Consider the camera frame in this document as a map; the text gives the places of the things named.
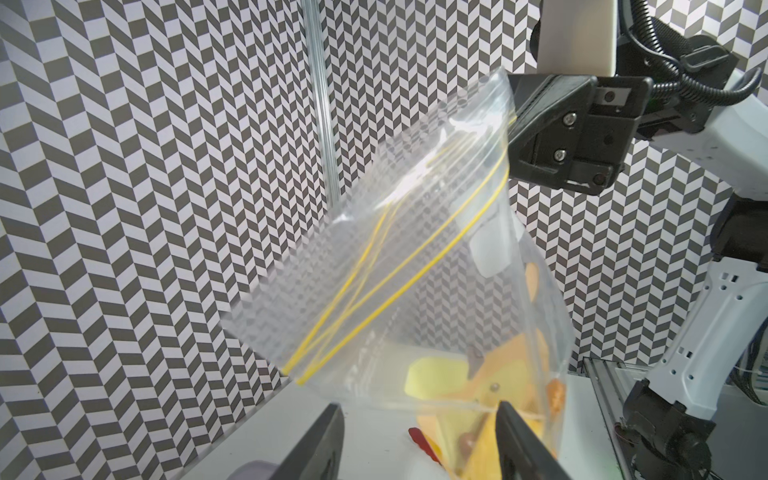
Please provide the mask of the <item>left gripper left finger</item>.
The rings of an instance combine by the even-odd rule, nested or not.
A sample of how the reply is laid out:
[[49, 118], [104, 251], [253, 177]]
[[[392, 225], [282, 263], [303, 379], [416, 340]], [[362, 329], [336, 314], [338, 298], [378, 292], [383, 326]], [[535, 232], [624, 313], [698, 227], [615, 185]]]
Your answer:
[[336, 480], [344, 435], [342, 407], [330, 403], [277, 466], [270, 480]]

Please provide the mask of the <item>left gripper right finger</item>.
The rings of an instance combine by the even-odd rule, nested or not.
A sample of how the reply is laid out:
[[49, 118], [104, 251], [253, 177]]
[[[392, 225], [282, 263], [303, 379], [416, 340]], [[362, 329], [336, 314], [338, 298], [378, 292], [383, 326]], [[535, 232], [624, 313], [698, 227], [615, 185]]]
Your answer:
[[561, 464], [507, 401], [499, 404], [495, 433], [504, 480], [570, 480]]

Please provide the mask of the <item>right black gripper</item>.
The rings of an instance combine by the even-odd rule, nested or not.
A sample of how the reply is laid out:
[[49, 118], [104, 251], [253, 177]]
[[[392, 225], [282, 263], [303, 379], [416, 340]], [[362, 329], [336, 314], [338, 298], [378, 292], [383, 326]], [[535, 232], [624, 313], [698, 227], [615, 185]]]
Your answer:
[[509, 177], [599, 195], [623, 170], [645, 107], [648, 77], [509, 74], [517, 120]]

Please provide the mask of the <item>red metal tongs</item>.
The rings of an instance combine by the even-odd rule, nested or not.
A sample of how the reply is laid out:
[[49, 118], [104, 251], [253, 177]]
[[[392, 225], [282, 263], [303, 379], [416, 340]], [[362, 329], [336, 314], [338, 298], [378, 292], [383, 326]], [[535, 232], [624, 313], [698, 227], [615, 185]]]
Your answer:
[[423, 451], [432, 461], [441, 465], [441, 452], [438, 446], [424, 434], [418, 427], [410, 427], [408, 435], [411, 440]]

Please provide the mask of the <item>clear resealable bag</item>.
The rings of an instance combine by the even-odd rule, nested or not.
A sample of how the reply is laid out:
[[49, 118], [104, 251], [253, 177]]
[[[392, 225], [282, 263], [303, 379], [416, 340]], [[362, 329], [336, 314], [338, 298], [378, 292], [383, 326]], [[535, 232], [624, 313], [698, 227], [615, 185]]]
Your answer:
[[380, 143], [364, 175], [224, 328], [295, 384], [403, 413], [453, 479], [502, 479], [509, 402], [557, 458], [573, 332], [511, 207], [509, 74]]

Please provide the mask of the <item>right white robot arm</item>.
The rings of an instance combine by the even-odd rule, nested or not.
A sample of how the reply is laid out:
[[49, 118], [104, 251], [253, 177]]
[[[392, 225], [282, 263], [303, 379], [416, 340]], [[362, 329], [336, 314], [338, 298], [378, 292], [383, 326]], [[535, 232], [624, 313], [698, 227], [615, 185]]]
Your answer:
[[729, 387], [710, 438], [714, 470], [767, 475], [767, 310], [762, 292], [719, 285], [730, 259], [767, 270], [767, 89], [735, 106], [684, 90], [652, 104], [630, 149], [630, 174], [597, 197], [530, 183], [512, 201], [565, 283], [576, 322], [570, 365], [589, 357], [644, 366], [691, 386]]

